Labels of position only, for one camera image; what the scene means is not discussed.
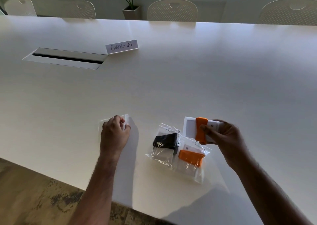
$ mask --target sign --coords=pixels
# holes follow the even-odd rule
[[[106,45],[107,53],[117,53],[117,52],[124,52],[129,50],[138,49],[138,42],[137,40],[122,42],[122,43],[114,43]]]

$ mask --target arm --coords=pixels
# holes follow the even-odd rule
[[[221,122],[223,125],[219,133],[205,125],[200,128],[216,142],[228,165],[239,176],[262,222],[265,225],[312,225],[279,185],[252,158],[239,129],[225,121]]]
[[[102,126],[100,156],[90,182],[68,225],[107,225],[110,217],[114,172],[130,134],[125,120],[111,118]]]

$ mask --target orange strap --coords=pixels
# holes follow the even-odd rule
[[[190,163],[192,165],[195,165],[197,167],[200,167],[203,163],[204,154],[192,152],[192,151],[186,151],[186,150],[180,150],[178,158]]]
[[[198,142],[207,143],[205,133],[199,128],[200,125],[207,125],[207,123],[208,123],[207,118],[202,118],[202,117],[196,118],[196,127],[197,127],[196,140]]]

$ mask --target chair backrest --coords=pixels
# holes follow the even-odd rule
[[[262,8],[258,24],[317,26],[316,0],[277,0]]]
[[[88,1],[64,1],[63,17],[96,19],[95,7]]]
[[[8,15],[36,16],[31,0],[8,0],[4,4],[4,9]]]
[[[160,0],[147,10],[149,21],[195,22],[198,10],[194,3],[186,0]]]

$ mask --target forearm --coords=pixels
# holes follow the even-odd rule
[[[69,225],[107,225],[117,161],[99,157],[93,175]]]
[[[312,224],[250,155],[233,169],[265,225]]]

